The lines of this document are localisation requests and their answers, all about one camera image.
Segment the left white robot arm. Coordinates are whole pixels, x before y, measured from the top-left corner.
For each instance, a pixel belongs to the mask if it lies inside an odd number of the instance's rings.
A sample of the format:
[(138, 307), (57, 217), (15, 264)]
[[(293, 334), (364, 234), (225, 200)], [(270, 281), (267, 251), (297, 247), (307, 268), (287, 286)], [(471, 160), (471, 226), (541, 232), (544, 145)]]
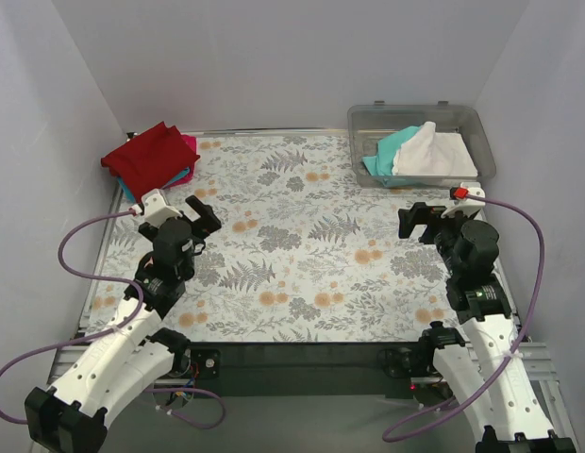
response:
[(46, 390), (25, 399), (31, 439), (51, 452), (96, 452), (116, 416), (153, 382), (184, 376), (192, 366), (189, 340), (161, 327), (194, 276), (194, 259), (222, 224), (212, 207), (191, 195), (195, 220), (153, 190), (134, 206), (140, 233), (152, 249), (140, 260), (106, 326), (83, 354)]

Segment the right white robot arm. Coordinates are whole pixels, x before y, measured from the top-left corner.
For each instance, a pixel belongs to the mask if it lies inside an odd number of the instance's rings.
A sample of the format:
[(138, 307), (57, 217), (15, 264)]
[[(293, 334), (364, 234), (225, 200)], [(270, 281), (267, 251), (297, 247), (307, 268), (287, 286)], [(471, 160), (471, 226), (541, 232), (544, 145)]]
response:
[(443, 259), (448, 303), (461, 326), (432, 323), (419, 340), (418, 365), (447, 383), (477, 452), (574, 452), (573, 440), (556, 432), (529, 381), (518, 349), (523, 338), (493, 272), (499, 235), (477, 219), (480, 208), (475, 200), (451, 208), (419, 202), (398, 212), (399, 237), (422, 226), (420, 243), (434, 245)]

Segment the white Coca-Cola t-shirt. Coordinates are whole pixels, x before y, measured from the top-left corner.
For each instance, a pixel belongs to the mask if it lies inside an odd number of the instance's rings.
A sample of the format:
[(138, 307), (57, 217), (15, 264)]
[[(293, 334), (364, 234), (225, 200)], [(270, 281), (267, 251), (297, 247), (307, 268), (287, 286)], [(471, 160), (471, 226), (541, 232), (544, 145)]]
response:
[(434, 122), (418, 127), (393, 160), (395, 176), (477, 177), (477, 168), (459, 133), (437, 132)]

